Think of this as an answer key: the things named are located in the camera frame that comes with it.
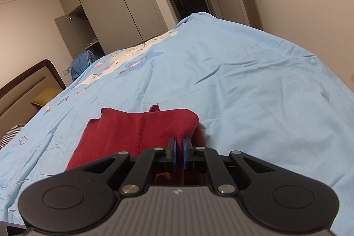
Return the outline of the dark red knit garment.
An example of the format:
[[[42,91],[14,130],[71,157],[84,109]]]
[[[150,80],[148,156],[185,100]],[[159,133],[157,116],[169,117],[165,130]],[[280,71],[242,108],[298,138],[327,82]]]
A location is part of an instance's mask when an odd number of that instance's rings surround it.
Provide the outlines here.
[[[120,151],[138,156],[147,149],[166,148],[176,139],[176,156],[182,156],[183,139],[194,147],[205,145],[196,113],[187,109],[161,111],[154,105],[144,113],[128,113],[103,108],[101,117],[91,119],[83,131],[66,171],[97,161]]]

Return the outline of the blue clothing pile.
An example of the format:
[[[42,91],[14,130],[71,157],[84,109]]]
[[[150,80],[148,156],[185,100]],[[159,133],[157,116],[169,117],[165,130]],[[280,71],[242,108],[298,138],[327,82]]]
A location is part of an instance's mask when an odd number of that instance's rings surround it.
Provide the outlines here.
[[[90,50],[86,50],[77,56],[72,61],[70,67],[72,81],[75,81],[96,60],[96,55],[94,55]]]

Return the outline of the light blue cartoon duvet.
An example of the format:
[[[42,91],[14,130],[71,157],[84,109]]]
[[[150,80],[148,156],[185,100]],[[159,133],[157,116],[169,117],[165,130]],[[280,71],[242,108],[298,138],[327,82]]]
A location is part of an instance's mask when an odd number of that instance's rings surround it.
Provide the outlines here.
[[[19,195],[66,169],[103,108],[195,112],[206,145],[241,150],[335,190],[336,235],[353,234],[353,92],[315,55],[207,13],[94,62],[1,150],[1,220]]]

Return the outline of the olive green cushion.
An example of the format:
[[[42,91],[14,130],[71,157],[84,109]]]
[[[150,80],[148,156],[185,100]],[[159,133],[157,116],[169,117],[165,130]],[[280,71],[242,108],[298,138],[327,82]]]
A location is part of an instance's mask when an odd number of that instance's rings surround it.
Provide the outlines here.
[[[53,98],[63,90],[53,87],[46,87],[32,101],[31,104],[37,108],[45,107]]]

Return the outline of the black white checkered pillow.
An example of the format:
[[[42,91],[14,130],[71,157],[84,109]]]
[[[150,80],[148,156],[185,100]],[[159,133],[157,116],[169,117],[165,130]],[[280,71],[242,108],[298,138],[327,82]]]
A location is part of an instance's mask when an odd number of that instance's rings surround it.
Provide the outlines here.
[[[0,150],[2,150],[24,127],[24,124],[18,124],[6,132],[0,140]]]

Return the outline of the brown padded bed headboard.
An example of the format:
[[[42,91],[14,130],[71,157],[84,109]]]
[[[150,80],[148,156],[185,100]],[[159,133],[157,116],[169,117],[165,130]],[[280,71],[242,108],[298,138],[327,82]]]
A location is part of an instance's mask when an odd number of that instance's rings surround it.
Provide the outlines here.
[[[50,60],[30,67],[1,88],[1,136],[12,127],[27,124],[41,109],[32,100],[45,88],[66,89]]]

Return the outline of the beige built-in wardrobe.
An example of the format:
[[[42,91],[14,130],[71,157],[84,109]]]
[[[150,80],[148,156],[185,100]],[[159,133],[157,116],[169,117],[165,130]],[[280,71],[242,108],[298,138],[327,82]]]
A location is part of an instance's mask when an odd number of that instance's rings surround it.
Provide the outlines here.
[[[167,31],[155,0],[59,0],[64,16],[55,24],[72,58],[97,38],[110,54],[159,36]]]

